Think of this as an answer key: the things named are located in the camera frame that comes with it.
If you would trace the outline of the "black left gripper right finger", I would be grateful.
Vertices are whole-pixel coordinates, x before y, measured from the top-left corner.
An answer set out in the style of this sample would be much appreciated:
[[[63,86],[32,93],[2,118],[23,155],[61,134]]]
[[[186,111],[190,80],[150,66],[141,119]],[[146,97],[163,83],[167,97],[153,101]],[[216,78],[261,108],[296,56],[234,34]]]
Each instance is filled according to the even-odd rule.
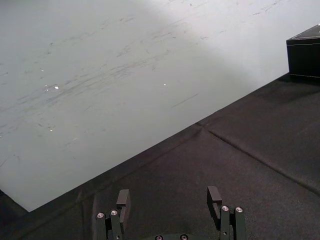
[[[216,186],[208,186],[206,203],[220,240],[247,240],[244,209],[223,204],[222,197]]]

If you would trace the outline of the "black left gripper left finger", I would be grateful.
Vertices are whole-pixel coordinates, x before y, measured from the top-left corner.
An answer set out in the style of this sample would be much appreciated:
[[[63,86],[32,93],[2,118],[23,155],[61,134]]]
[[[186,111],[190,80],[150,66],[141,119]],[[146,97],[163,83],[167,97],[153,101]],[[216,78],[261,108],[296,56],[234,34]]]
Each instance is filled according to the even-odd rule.
[[[109,212],[98,212],[96,214],[96,239],[123,240],[130,211],[130,190],[121,189],[116,201],[116,208]]]

